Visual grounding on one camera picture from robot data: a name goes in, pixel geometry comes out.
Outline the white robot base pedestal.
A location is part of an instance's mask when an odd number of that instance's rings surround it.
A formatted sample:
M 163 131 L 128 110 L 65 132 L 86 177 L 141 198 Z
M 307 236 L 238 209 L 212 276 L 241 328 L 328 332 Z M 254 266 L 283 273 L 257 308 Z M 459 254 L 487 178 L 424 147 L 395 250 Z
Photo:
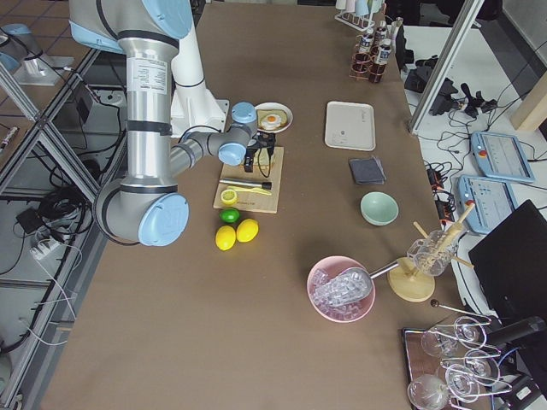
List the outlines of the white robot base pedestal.
M 224 130 L 229 102 L 217 100 L 206 86 L 197 34 L 188 1 L 176 1 L 171 16 L 181 19 L 176 26 L 185 33 L 179 41 L 179 54 L 172 60 L 174 97 L 171 125 L 174 135 L 186 131 Z

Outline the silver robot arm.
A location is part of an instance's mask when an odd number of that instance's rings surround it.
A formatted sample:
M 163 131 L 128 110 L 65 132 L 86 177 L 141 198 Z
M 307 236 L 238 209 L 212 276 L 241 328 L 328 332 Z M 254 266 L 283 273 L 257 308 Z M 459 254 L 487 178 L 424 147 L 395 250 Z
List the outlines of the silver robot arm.
M 24 24 L 1 27 L 1 63 L 20 85 L 53 86 L 70 56 L 49 56 Z
M 242 163 L 256 109 L 207 88 L 189 2 L 72 1 L 69 12 L 77 42 L 126 58 L 128 171 L 100 190 L 97 223 L 112 238 L 169 245 L 189 219 L 178 174 L 208 155 Z

